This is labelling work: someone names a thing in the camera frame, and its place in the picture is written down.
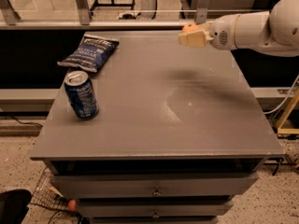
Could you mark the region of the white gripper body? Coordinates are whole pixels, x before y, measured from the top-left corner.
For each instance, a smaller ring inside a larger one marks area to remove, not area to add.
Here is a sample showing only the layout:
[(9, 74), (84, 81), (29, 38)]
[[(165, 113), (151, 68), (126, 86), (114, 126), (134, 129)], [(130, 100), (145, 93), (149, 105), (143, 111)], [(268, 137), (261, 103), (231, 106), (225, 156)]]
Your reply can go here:
[(214, 20), (209, 26), (209, 32), (212, 37), (210, 44), (215, 49), (234, 50), (235, 28), (239, 14), (225, 15)]

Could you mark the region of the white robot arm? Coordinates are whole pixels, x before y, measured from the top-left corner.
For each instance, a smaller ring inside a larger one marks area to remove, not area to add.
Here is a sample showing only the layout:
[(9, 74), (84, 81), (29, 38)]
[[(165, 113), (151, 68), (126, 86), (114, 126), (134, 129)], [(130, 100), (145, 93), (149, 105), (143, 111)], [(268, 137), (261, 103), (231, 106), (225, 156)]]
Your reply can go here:
[(271, 11), (225, 15), (185, 25), (180, 45), (219, 50), (252, 49), (278, 57), (299, 55), (299, 0), (280, 0)]

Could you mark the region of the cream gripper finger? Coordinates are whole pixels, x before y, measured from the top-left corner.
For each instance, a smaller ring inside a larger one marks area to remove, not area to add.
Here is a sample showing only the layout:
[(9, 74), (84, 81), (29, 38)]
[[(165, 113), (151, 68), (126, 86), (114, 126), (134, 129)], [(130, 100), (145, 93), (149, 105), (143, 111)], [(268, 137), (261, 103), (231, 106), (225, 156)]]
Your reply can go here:
[(180, 45), (203, 48), (213, 37), (205, 30), (197, 30), (192, 32), (183, 32), (178, 35)]
[(201, 23), (197, 25), (197, 30), (205, 30), (208, 31), (209, 27), (211, 26), (212, 21)]

